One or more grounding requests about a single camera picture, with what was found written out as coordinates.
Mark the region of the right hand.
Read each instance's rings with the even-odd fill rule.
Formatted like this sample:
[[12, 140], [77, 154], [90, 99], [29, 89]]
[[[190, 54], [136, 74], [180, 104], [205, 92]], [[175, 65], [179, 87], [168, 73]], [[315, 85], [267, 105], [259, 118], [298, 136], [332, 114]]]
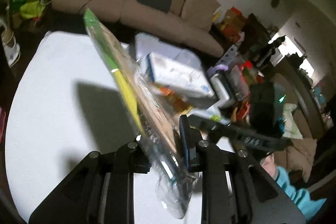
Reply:
[[270, 154], [266, 158], [263, 159], [261, 162], [261, 166], [264, 168], [264, 170], [274, 179], [276, 180], [278, 176], [278, 170], [276, 168], [276, 165], [274, 163], [274, 155]]

